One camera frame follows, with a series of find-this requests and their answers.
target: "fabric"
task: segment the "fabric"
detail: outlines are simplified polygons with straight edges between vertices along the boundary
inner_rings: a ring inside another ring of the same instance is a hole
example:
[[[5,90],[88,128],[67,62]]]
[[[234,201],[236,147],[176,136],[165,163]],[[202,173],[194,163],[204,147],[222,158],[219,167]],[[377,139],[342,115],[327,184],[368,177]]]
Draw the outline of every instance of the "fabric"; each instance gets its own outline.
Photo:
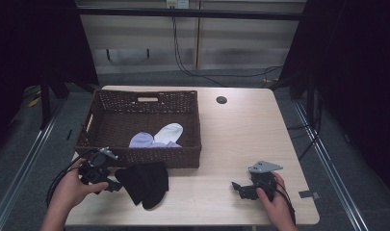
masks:
[[[176,142],[168,142],[168,144],[166,145],[166,147],[182,147],[181,145],[177,144]]]
[[[115,177],[128,191],[134,204],[142,202],[146,210],[158,205],[169,190],[168,171],[161,162],[119,169]]]
[[[129,143],[129,147],[149,147],[153,143],[153,137],[149,133],[140,132]]]
[[[178,123],[171,123],[163,127],[155,136],[154,142],[162,142],[168,144],[170,141],[177,142],[180,135],[183,133],[182,125]]]

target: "wicker basket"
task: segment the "wicker basket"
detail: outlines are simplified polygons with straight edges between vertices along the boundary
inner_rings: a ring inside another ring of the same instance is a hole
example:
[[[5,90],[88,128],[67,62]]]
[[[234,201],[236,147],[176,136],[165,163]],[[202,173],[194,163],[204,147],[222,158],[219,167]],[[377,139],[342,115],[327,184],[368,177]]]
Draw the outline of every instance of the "wicker basket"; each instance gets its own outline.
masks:
[[[182,147],[129,147],[136,134],[154,136],[170,123],[182,125],[177,141]],[[96,90],[75,150],[81,154],[107,146],[118,156],[115,167],[154,162],[163,162],[167,168],[199,167],[197,91]]]

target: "white sock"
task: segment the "white sock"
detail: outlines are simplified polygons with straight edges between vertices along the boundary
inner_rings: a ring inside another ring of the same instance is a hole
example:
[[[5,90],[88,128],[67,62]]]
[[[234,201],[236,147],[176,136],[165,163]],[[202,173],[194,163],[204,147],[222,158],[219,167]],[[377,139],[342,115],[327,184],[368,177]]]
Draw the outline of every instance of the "white sock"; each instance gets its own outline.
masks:
[[[183,133],[182,125],[171,123],[163,127],[153,138],[153,142],[168,144],[170,141],[176,142]]]

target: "human hand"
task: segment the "human hand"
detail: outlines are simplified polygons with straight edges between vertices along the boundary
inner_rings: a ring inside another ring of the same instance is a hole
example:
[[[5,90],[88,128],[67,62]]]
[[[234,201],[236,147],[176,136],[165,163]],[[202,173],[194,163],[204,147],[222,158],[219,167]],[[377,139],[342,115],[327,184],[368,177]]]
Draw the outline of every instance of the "human hand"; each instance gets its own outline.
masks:
[[[49,207],[59,206],[64,210],[71,210],[80,204],[88,194],[108,188],[107,182],[85,185],[80,181],[78,167],[85,161],[85,159],[80,159],[72,165],[71,170],[63,177],[54,191]]]
[[[51,198],[40,230],[64,230],[66,218],[72,208],[80,204],[88,194],[108,188],[107,182],[84,185],[80,181],[78,167],[85,161],[85,159],[80,159],[75,162],[71,167],[71,171],[60,181]]]
[[[276,172],[273,172],[273,175],[277,184],[280,184],[282,187],[284,187],[282,188],[281,186],[277,185],[276,188],[285,194],[284,180]],[[293,220],[291,219],[288,203],[279,192],[275,192],[273,202],[270,202],[264,190],[257,188],[257,194],[267,211],[269,220],[279,231],[297,230],[297,227],[294,225]]]

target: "wooden table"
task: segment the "wooden table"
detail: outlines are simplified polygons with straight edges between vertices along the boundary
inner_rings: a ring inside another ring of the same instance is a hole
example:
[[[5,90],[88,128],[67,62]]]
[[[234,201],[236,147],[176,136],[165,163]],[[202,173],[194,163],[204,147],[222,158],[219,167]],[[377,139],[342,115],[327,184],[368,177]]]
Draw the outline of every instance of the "wooden table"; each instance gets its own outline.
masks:
[[[315,224],[318,211],[271,90],[126,87],[104,90],[197,90],[202,150],[199,169],[169,169],[169,191],[151,211],[135,206],[125,189],[90,194],[67,225],[264,225],[270,224],[259,200],[241,199],[231,186],[251,185],[247,168],[266,161],[284,168],[297,224]],[[218,96],[227,98],[219,104]]]

